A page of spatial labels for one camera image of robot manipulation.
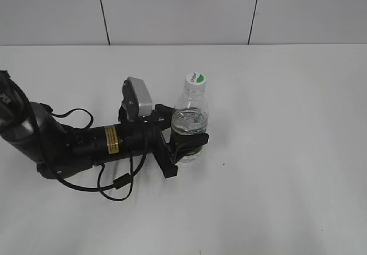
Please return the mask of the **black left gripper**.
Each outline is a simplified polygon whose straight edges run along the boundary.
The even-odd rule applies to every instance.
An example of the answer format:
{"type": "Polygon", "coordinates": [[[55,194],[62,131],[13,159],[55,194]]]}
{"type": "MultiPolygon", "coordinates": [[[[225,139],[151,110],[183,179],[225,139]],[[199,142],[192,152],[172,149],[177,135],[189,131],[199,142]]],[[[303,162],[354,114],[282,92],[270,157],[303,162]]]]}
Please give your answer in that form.
{"type": "Polygon", "coordinates": [[[128,121],[125,110],[120,108],[117,132],[121,152],[126,156],[131,152],[134,155],[153,154],[165,178],[177,176],[178,167],[175,162],[197,159],[203,146],[208,143],[209,135],[205,132],[194,135],[172,132],[170,148],[163,137],[163,131],[170,127],[174,113],[175,108],[156,104],[150,116],[128,121]]]}

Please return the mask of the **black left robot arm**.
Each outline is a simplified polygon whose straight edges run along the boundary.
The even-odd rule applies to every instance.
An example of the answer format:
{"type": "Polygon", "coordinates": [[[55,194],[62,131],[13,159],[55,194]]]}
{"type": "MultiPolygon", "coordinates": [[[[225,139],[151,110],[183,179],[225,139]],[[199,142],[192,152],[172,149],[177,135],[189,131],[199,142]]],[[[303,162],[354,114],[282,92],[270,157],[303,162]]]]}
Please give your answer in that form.
{"type": "Polygon", "coordinates": [[[58,122],[50,106],[27,107],[21,90],[7,71],[1,72],[1,138],[34,161],[46,179],[69,178],[103,163],[152,154],[163,176],[177,175],[178,161],[207,144],[207,133],[180,135],[170,128],[174,110],[153,104],[143,80],[127,78],[118,123],[74,128],[58,122]]]}

